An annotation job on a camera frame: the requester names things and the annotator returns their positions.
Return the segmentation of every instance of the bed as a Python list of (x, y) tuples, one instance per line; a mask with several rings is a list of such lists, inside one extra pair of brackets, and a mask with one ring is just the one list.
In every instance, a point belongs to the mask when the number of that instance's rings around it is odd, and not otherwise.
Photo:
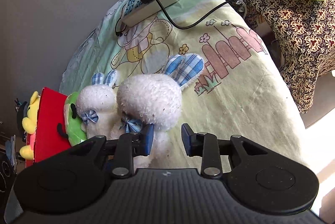
[[(158, 72), (173, 54), (197, 53), (205, 69), (183, 91), (182, 116), (169, 134), (173, 148), (154, 168), (200, 167), (186, 156), (180, 126), (214, 133), (220, 139), (243, 135), (293, 160), (303, 162), (304, 124), (290, 92), (260, 37), (225, 5), (196, 27), (179, 30), (158, 12), (116, 36), (115, 26), (128, 0), (118, 1), (70, 60), (59, 91), (70, 94), (91, 82), (96, 72), (116, 68), (120, 81)], [(179, 0), (166, 10), (182, 26), (192, 24), (223, 0)], [(227, 159), (223, 170), (229, 170)]]

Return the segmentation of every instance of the patterned tablecloth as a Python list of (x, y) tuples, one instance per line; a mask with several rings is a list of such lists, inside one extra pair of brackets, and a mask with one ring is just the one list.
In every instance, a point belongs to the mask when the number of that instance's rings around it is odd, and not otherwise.
[(271, 26), (285, 58), (280, 73), (301, 113), (313, 104), (316, 80), (335, 69), (335, 0), (246, 0), (246, 23), (259, 13)]

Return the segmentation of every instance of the blue plaid bow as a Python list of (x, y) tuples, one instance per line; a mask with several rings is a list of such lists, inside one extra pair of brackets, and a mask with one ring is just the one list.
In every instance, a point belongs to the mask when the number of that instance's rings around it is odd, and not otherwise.
[(99, 117), (95, 110), (89, 110), (86, 112), (83, 111), (80, 113), (80, 117), (82, 118), (85, 125), (88, 125), (89, 121), (96, 123), (99, 120)]
[(121, 118), (123, 125), (120, 127), (126, 127), (126, 133), (137, 132), (139, 133), (142, 129), (142, 121), (140, 119), (131, 119), (127, 115), (123, 115)]

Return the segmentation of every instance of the power strip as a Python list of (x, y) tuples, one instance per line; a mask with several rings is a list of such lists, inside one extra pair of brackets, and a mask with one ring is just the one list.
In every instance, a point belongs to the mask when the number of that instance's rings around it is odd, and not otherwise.
[[(178, 0), (159, 1), (166, 8)], [(122, 12), (121, 21), (132, 27), (160, 10), (160, 6), (155, 0), (148, 4), (143, 4), (140, 0), (129, 0)]]

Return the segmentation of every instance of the yellow plush bear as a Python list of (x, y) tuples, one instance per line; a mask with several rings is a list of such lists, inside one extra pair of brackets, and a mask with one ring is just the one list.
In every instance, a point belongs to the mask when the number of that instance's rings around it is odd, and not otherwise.
[(38, 92), (34, 92), (30, 98), (30, 103), (27, 110), (27, 117), (22, 119), (22, 126), (24, 130), (31, 134), (30, 145), (25, 145), (20, 149), (20, 154), (26, 160), (34, 159), (34, 143), (36, 138), (37, 127), (37, 112), (40, 106), (40, 96)]

